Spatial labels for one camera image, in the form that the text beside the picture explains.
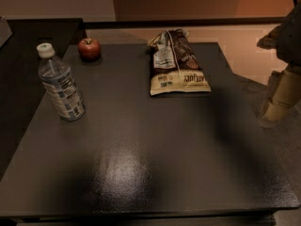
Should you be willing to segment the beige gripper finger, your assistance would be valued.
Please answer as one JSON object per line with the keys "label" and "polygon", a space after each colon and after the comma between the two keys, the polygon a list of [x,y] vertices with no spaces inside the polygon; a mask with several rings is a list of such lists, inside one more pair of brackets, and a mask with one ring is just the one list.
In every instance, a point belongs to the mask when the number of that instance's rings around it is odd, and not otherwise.
{"label": "beige gripper finger", "polygon": [[263,128],[274,127],[301,100],[301,67],[289,64],[282,72],[272,71],[258,122]]}

